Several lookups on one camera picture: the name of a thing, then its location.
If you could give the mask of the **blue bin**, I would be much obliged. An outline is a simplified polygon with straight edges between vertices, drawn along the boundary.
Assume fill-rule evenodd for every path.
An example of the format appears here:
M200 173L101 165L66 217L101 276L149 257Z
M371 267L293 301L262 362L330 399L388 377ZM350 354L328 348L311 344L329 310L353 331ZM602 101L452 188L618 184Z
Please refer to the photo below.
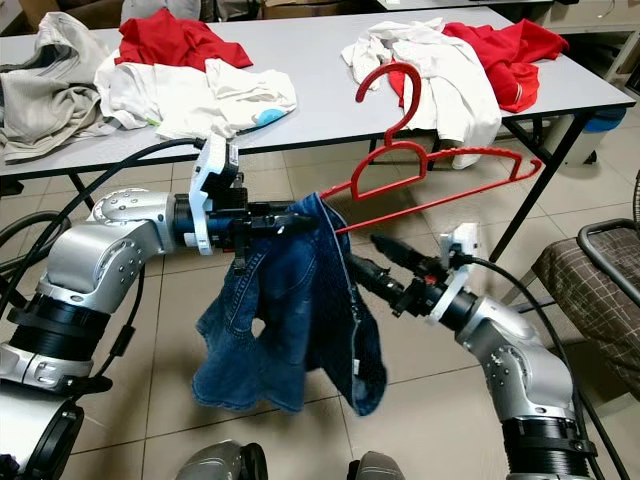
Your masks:
M627 108L613 108L595 111L590 115L588 123L582 128L584 133L604 133L613 131L622 123Z

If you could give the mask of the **blue denim jeans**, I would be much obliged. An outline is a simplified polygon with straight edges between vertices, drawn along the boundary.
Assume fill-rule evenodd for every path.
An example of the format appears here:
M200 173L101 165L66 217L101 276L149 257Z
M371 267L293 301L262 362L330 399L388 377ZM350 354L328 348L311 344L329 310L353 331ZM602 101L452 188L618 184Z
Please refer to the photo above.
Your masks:
M321 369L358 415L387 388L378 323L349 279L346 220L319 195L289 210L316 220L297 236L253 243L197 320L207 355L192 379L202 406L250 410L261 398L300 412L308 372Z

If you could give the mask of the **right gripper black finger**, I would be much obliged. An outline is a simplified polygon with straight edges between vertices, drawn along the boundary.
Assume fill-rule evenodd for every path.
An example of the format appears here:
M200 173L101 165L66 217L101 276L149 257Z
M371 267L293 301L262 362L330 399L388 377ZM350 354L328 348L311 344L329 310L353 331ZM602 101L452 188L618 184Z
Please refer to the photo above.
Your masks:
M426 256L401 239L380 233L371 234L371 241L376 251L383 253L393 264L410 270L413 275L421 276L422 279L445 279L445 265L439 257Z
M407 289L390 275L389 269L380 268L374 261L358 255L349 256L349 274L355 282L364 287L389 306L408 306L411 298Z

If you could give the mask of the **red t-shirt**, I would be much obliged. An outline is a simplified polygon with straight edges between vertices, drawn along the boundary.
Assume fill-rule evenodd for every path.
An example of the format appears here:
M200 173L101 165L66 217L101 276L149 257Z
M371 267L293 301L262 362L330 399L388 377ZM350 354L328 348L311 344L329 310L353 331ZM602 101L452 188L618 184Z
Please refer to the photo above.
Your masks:
M138 63L204 69L207 59L221 59L234 68L253 65L243 47L215 35L200 20L177 18L166 8L146 18L125 20L115 64Z

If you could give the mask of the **grey hoodie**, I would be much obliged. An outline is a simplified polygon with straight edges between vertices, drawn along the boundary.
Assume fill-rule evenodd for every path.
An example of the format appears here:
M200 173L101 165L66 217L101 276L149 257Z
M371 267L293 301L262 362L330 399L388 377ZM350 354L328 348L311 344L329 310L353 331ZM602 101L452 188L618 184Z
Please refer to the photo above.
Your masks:
M27 163L69 141L122 128L101 113L93 83L109 59L104 42L73 15L45 15L31 58L0 68L5 164Z

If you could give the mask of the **grey table with black legs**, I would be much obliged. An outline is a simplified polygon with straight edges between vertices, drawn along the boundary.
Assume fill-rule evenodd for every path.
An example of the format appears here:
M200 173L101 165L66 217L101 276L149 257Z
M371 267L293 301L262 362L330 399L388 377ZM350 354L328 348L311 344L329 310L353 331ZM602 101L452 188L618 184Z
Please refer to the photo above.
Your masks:
M253 70L280 70L288 74L300 96L300 108L285 116L282 122L265 131L239 136L236 141L239 150L242 154L266 154L381 136L390 123L401 118L402 111L396 106L396 97L387 91L375 92L370 96L374 105L358 106L355 100L357 83L349 76L339 51L352 44L367 27L384 20L407 23L438 17L471 26L489 24L500 28L509 23L486 6L468 6L212 24L216 35L237 42L247 50L253 61ZM490 261L497 261L515 237L541 192L563 163L564 155L580 136L589 116L599 110L631 108L634 104L635 101L625 92L566 56L540 65L538 102L520 114L507 114L503 124L517 140L530 148L532 154L543 160L544 168L527 193L526 200L509 221L506 232L490 248ZM521 120L561 115L571 115L573 119L570 129L552 152L545 151L520 125Z

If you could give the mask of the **brown plaid chair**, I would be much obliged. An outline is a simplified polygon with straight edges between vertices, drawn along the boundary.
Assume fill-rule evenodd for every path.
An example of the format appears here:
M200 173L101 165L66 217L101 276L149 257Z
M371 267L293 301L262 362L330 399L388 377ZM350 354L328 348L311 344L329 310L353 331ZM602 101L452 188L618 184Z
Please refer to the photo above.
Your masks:
M536 278L620 374L640 380L640 225L613 219L545 247Z

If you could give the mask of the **grey robot left leg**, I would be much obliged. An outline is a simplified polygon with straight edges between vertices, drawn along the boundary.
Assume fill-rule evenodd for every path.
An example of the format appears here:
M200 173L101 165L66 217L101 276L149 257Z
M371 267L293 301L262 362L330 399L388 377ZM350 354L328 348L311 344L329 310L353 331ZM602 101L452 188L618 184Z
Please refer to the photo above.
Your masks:
M224 440L193 453L174 480L268 480L268 461L260 444Z

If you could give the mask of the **black curved tube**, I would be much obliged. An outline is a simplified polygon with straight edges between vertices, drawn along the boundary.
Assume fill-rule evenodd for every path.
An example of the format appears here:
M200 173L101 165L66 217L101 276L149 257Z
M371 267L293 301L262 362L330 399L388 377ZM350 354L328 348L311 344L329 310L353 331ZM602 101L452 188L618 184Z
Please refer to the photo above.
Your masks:
M56 215L58 214L54 211L32 212L32 214L24 215L23 218L15 220L9 227L4 227L0 230L0 246L4 246L10 238L27 227L32 227L33 224L41 223L41 221L52 221Z

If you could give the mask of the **red polo shirt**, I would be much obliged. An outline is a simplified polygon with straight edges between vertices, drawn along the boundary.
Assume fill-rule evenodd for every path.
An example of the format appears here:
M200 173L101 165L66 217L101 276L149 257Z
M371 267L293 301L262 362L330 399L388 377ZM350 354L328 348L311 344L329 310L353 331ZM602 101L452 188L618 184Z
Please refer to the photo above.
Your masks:
M444 24L440 18L429 22L381 22L367 28L367 35L379 38L389 58L403 63L412 60L407 52L392 51L397 42L452 47L466 42L488 77L499 108L508 113L521 113L538 100L540 81L536 63L557 59L570 47L563 37L531 20L502 29L460 22Z

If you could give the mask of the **grey robot right leg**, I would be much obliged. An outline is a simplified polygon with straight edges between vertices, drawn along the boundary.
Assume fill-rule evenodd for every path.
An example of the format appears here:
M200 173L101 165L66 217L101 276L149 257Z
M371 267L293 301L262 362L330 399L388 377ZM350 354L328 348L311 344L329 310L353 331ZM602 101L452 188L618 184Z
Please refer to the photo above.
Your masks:
M346 480L404 480L404 475L388 454L370 451L349 462Z

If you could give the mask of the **grey robot leg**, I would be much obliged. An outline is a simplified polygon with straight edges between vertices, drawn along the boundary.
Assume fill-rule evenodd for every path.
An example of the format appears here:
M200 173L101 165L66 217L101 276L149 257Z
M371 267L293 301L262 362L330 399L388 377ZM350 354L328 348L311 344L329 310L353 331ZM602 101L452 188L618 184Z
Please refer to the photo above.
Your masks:
M268 461L260 444L224 440L193 453L174 480L268 480Z
M346 480L404 480L404 475L388 454L370 451L349 462Z

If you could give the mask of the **cream white crumpled shirt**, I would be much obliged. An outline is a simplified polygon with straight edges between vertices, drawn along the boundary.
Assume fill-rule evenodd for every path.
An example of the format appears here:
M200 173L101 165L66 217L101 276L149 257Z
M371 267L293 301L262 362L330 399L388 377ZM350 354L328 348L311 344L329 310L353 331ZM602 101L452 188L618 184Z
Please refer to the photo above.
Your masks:
M467 42L443 33L444 20L384 20L362 32L340 56L353 81L361 83L389 60L419 70L424 92L407 127L434 129L442 140L463 146L492 145L500 109L483 64Z

